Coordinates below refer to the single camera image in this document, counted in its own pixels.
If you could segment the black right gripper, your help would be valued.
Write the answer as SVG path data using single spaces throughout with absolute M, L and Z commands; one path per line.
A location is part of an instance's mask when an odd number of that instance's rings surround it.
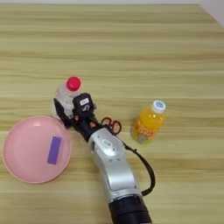
M 66 128 L 70 128 L 72 126 L 76 131 L 81 134 L 81 136 L 86 142 L 97 130 L 100 130 L 102 128 L 94 114 L 88 114 L 85 116 L 75 114 L 70 119 L 65 114 L 64 108 L 56 98 L 53 99 L 53 103 L 57 116 L 63 122 L 64 126 Z

